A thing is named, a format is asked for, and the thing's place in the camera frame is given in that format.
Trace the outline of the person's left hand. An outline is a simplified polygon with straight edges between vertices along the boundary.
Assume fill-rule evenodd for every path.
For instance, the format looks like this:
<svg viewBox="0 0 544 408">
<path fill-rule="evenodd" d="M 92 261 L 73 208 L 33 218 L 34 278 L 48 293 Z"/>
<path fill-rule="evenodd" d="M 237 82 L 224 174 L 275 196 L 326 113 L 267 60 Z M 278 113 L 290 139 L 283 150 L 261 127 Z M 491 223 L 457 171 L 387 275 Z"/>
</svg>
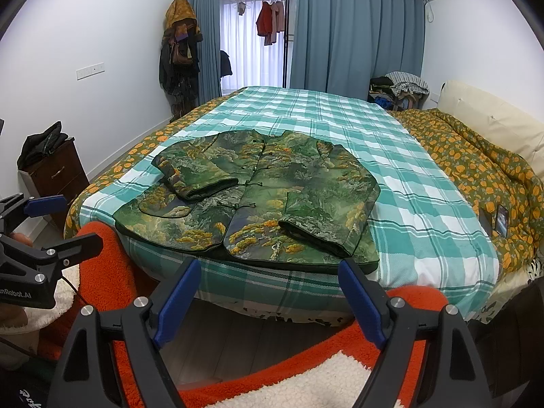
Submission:
<svg viewBox="0 0 544 408">
<path fill-rule="evenodd" d="M 33 246 L 32 240 L 28 236 L 26 236 L 26 235 L 24 235 L 22 233 L 11 233 L 10 238 L 16 240 L 17 242 L 19 242 L 21 244 L 24 244 L 24 245 L 28 246 L 28 247 Z"/>
</svg>

